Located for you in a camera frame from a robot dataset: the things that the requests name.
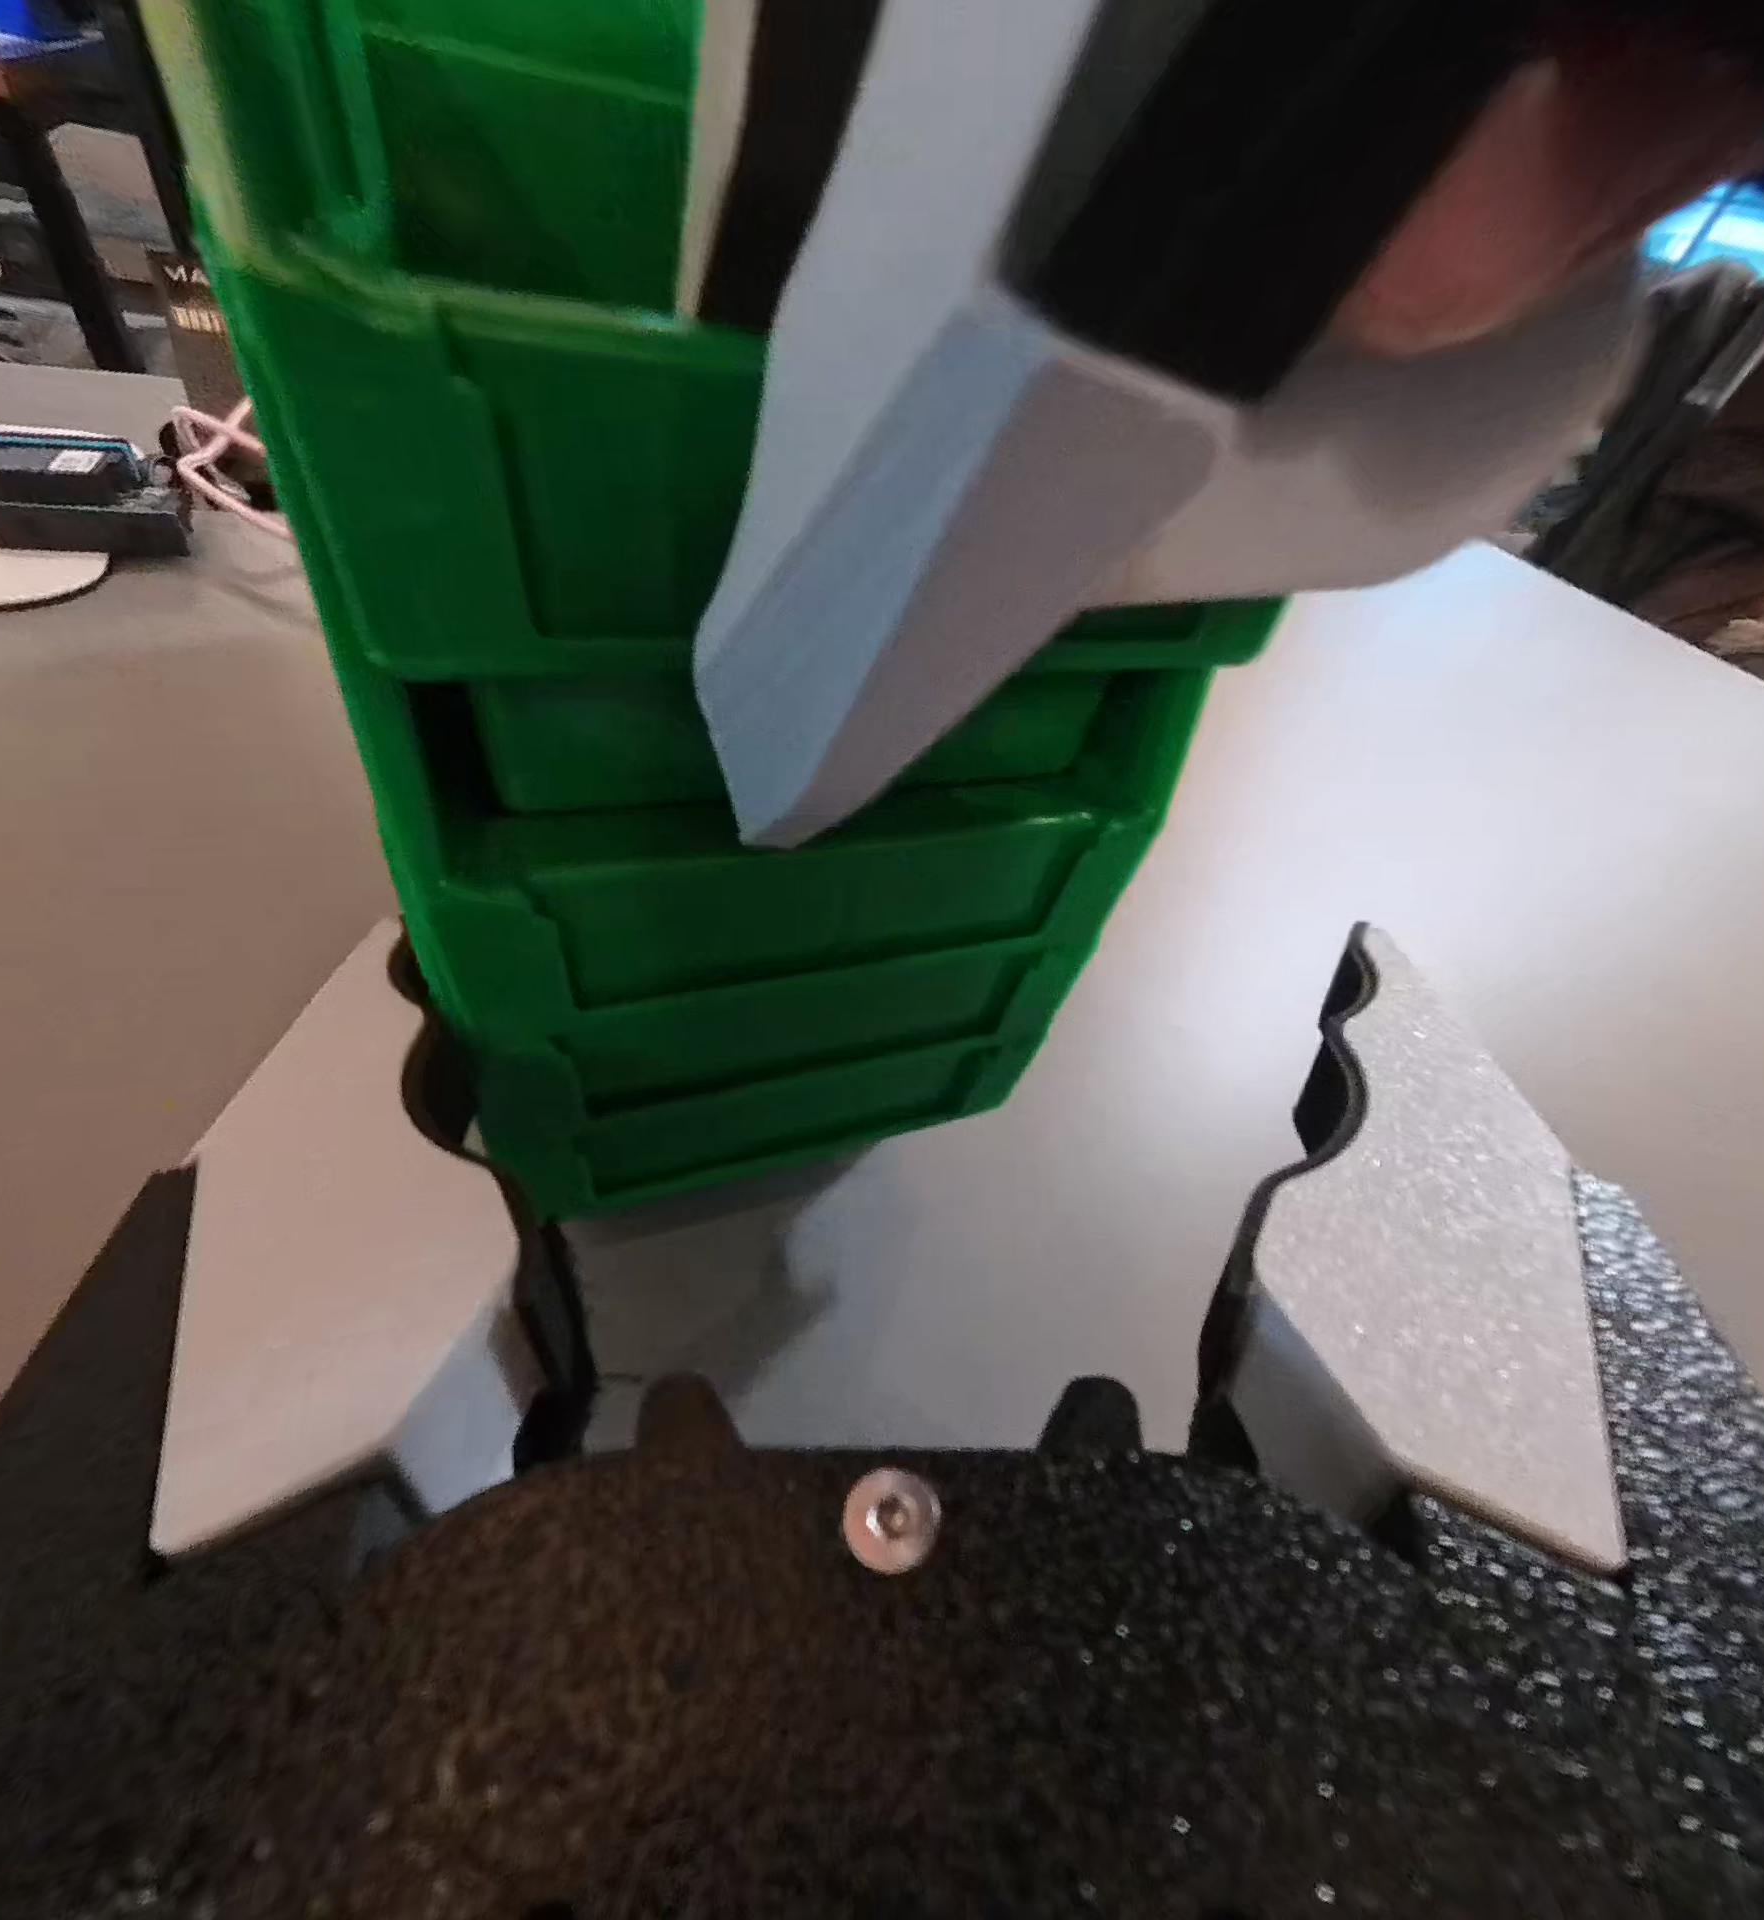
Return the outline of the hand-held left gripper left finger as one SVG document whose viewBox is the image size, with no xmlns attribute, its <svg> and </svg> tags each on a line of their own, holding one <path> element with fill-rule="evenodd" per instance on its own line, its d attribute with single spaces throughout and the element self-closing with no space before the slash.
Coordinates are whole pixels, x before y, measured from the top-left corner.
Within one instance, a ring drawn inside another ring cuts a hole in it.
<svg viewBox="0 0 1764 1920">
<path fill-rule="evenodd" d="M 390 918 L 195 1143 L 151 1552 L 351 1485 L 439 1516 L 569 1424 L 593 1355 L 567 1251 L 467 1139 L 463 1064 Z"/>
</svg>

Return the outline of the long wooden-edged desk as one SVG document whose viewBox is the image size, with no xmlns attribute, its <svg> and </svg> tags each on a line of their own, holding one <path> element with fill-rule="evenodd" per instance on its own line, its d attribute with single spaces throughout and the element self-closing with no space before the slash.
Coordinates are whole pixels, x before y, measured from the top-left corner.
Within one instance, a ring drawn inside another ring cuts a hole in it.
<svg viewBox="0 0 1764 1920">
<path fill-rule="evenodd" d="M 83 361 L 118 373 L 168 339 L 151 256 L 186 230 L 130 25 L 110 8 L 63 37 L 0 32 L 0 299 L 63 307 Z"/>
</svg>

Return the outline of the green plastic bin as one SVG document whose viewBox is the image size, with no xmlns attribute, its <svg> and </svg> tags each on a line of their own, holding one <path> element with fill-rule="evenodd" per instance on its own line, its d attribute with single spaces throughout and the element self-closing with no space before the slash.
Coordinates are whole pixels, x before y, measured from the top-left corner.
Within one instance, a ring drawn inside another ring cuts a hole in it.
<svg viewBox="0 0 1764 1920">
<path fill-rule="evenodd" d="M 1284 603 L 1087 611 L 742 845 L 692 652 L 767 350 L 675 311 L 698 3 L 138 13 L 487 1156 L 573 1222 L 999 1108 Z"/>
</svg>

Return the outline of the black cardboard box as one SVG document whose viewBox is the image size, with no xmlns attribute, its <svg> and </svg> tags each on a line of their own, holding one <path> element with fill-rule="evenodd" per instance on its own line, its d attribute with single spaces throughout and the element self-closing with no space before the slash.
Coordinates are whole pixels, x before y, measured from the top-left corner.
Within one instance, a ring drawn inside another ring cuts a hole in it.
<svg viewBox="0 0 1764 1920">
<path fill-rule="evenodd" d="M 144 257 L 176 378 L 195 392 L 238 392 L 242 376 L 230 330 L 201 257 L 164 247 L 146 247 Z"/>
</svg>

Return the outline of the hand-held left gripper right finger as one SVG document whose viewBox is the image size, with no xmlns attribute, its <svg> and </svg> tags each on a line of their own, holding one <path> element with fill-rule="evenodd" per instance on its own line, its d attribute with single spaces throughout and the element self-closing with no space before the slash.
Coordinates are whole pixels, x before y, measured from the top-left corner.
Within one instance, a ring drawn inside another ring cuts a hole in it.
<svg viewBox="0 0 1764 1920">
<path fill-rule="evenodd" d="M 1206 1307 L 1188 1452 L 1385 1530 L 1425 1496 L 1618 1574 L 1631 1558 L 1575 1159 L 1376 924 L 1354 924 Z"/>
</svg>

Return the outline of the black battery blue trim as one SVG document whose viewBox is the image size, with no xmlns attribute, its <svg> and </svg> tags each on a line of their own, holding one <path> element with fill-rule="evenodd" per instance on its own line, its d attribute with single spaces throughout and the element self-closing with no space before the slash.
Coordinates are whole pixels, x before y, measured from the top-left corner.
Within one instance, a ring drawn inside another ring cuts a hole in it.
<svg viewBox="0 0 1764 1920">
<path fill-rule="evenodd" d="M 0 503 L 115 508 L 151 485 L 151 465 L 117 438 L 0 425 Z"/>
</svg>

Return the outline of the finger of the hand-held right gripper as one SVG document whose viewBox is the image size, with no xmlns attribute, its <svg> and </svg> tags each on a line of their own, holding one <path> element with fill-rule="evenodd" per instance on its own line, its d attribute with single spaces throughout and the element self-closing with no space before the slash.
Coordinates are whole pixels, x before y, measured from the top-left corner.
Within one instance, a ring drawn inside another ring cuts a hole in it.
<svg viewBox="0 0 1764 1920">
<path fill-rule="evenodd" d="M 770 332 L 881 11 L 878 1 L 703 1 L 679 318 Z"/>
<path fill-rule="evenodd" d="M 744 845 L 874 802 L 1204 488 L 1217 402 L 1019 286 L 1204 13 L 881 8 L 696 636 Z"/>
</svg>

